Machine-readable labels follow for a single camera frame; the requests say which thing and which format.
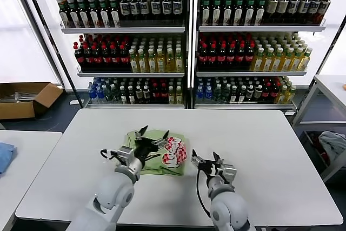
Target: white shelf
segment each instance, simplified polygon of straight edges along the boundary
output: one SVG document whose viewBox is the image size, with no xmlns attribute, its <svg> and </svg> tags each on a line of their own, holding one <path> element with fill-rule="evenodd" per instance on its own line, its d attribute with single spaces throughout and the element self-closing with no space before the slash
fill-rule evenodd
<svg viewBox="0 0 346 231">
<path fill-rule="evenodd" d="M 184 73 L 131 73 L 131 72 L 78 72 L 77 75 L 82 78 L 86 77 L 122 77 L 122 78 L 182 78 Z"/>
<path fill-rule="evenodd" d="M 321 25 L 249 25 L 249 26 L 200 26 L 200 32 L 322 32 L 325 20 Z"/>
<path fill-rule="evenodd" d="M 305 71 L 240 71 L 240 72 L 197 72 L 197 77 L 274 77 L 274 76 L 304 76 Z"/>
</svg>

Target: shelf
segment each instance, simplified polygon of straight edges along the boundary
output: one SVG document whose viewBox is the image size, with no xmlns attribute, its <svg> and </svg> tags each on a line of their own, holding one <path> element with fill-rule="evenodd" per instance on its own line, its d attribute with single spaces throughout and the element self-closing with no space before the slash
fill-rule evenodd
<svg viewBox="0 0 346 231">
<path fill-rule="evenodd" d="M 200 32 L 322 32 L 325 20 L 321 25 L 259 25 L 259 26 L 200 26 Z"/>
<path fill-rule="evenodd" d="M 240 72 L 197 72 L 197 77 L 274 77 L 274 76 L 304 76 L 307 71 L 240 71 Z"/>
<path fill-rule="evenodd" d="M 81 78 L 100 77 L 100 78 L 182 78 L 184 73 L 132 73 L 132 72 L 78 72 Z"/>
<path fill-rule="evenodd" d="M 278 109 L 295 110 L 294 104 L 195 104 L 196 109 Z"/>
</svg>

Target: table leg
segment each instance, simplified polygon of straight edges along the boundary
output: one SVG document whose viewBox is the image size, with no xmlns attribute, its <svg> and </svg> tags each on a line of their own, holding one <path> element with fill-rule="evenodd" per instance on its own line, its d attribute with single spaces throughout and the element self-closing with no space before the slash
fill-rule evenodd
<svg viewBox="0 0 346 231">
<path fill-rule="evenodd" d="M 315 84 L 314 86 L 312 86 L 310 92 L 308 93 L 307 97 L 305 98 L 305 100 L 303 101 L 302 106 L 299 108 L 299 111 L 297 113 L 297 115 L 295 116 L 295 118 L 293 119 L 293 123 L 292 123 L 292 127 L 296 127 L 300 124 L 301 120 L 303 119 L 304 115 L 307 113 L 307 106 L 310 104 L 309 102 L 316 97 L 316 95 L 318 94 L 318 87 L 317 84 Z"/>
</svg>

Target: yellow bottle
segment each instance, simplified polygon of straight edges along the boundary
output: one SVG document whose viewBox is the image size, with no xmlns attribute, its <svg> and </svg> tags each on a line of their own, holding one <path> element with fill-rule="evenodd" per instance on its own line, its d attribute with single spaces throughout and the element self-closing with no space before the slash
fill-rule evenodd
<svg viewBox="0 0 346 231">
<path fill-rule="evenodd" d="M 164 73 L 165 72 L 165 62 L 164 62 L 164 55 L 162 53 L 162 49 L 157 49 L 157 72 L 158 73 Z"/>
<path fill-rule="evenodd" d="M 257 53 L 255 54 L 254 59 L 251 62 L 251 71 L 259 71 L 262 63 L 264 49 L 262 47 L 258 48 Z"/>
<path fill-rule="evenodd" d="M 272 55 L 273 55 L 274 49 L 272 47 L 268 48 L 267 54 L 262 58 L 262 64 L 260 67 L 260 71 L 269 71 L 271 62 L 272 62 Z"/>
<path fill-rule="evenodd" d="M 289 103 L 292 103 L 292 100 L 294 98 L 294 94 L 295 94 L 295 91 L 296 91 L 296 86 L 292 86 L 290 91 L 286 94 L 284 100 L 283 100 L 283 103 L 285 104 L 289 104 Z"/>
<path fill-rule="evenodd" d="M 294 49 L 292 47 L 287 49 L 284 59 L 281 59 L 278 71 L 288 71 L 288 66 L 291 63 L 293 51 Z"/>
<path fill-rule="evenodd" d="M 281 47 L 277 48 L 276 54 L 273 57 L 272 63 L 271 63 L 270 68 L 269 68 L 270 71 L 277 71 L 278 70 L 278 67 L 279 67 L 280 62 L 281 62 L 282 52 L 283 52 L 283 49 Z"/>
<path fill-rule="evenodd" d="M 157 72 L 157 65 L 155 61 L 154 50 L 149 49 L 148 53 L 149 53 L 149 71 L 150 73 L 155 73 Z"/>
<path fill-rule="evenodd" d="M 305 69 L 308 66 L 308 63 L 310 62 L 311 52 L 312 52 L 312 48 L 307 48 L 307 51 L 305 52 L 304 57 L 298 66 L 298 71 L 305 71 Z"/>
<path fill-rule="evenodd" d="M 175 62 L 172 48 L 167 49 L 166 72 L 175 72 Z"/>
<path fill-rule="evenodd" d="M 304 58 L 303 57 L 303 48 L 297 48 L 297 50 L 295 51 L 295 55 L 294 55 L 290 65 L 288 66 L 288 70 L 289 71 L 297 71 L 298 66 L 299 66 L 299 64 L 303 58 Z"/>
</svg>

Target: bottle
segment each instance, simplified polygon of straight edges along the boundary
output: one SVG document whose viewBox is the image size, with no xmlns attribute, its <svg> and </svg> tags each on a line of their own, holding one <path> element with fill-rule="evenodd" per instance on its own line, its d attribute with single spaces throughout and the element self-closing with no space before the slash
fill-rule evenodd
<svg viewBox="0 0 346 231">
<path fill-rule="evenodd" d="M 272 63 L 270 65 L 269 71 L 278 71 L 283 49 L 281 47 L 277 48 L 275 55 L 273 55 Z"/>
<path fill-rule="evenodd" d="M 322 22 L 329 5 L 330 0 L 321 0 L 320 6 L 318 7 L 317 13 L 314 17 L 314 24 L 320 24 Z"/>
<path fill-rule="evenodd" d="M 281 59 L 278 71 L 288 71 L 288 66 L 291 64 L 292 55 L 293 55 L 294 49 L 292 47 L 287 49 L 286 55 L 283 59 Z"/>
<path fill-rule="evenodd" d="M 201 7 L 201 21 L 202 21 L 202 25 L 208 25 L 209 22 L 209 0 L 203 0 L 203 4 Z"/>
<path fill-rule="evenodd" d="M 222 25 L 229 25 L 232 14 L 232 0 L 225 0 Z"/>
<path fill-rule="evenodd" d="M 264 49 L 261 47 L 257 50 L 257 54 L 252 60 L 250 71 L 260 71 Z"/>
<path fill-rule="evenodd" d="M 310 54 L 312 52 L 312 48 L 307 48 L 303 59 L 301 60 L 299 66 L 298 66 L 298 71 L 305 71 L 305 69 L 308 66 L 308 63 L 310 61 Z"/>
<path fill-rule="evenodd" d="M 296 89 L 297 89 L 297 87 L 292 85 L 291 89 L 286 94 L 286 96 L 285 96 L 285 98 L 283 100 L 283 103 L 285 103 L 285 104 L 292 103 L 292 100 L 294 98 Z"/>
<path fill-rule="evenodd" d="M 243 12 L 243 0 L 237 0 L 236 5 L 234 6 L 233 9 L 233 25 L 238 26 L 241 23 L 241 18 L 242 18 L 242 12 Z"/>
<path fill-rule="evenodd" d="M 248 0 L 248 4 L 244 11 L 244 25 L 252 25 L 252 17 L 254 15 L 255 0 Z"/>
<path fill-rule="evenodd" d="M 266 71 L 266 72 L 269 71 L 269 68 L 273 59 L 273 52 L 274 52 L 274 48 L 270 47 L 267 49 L 266 55 L 262 57 L 262 63 L 259 69 L 260 71 Z"/>
</svg>

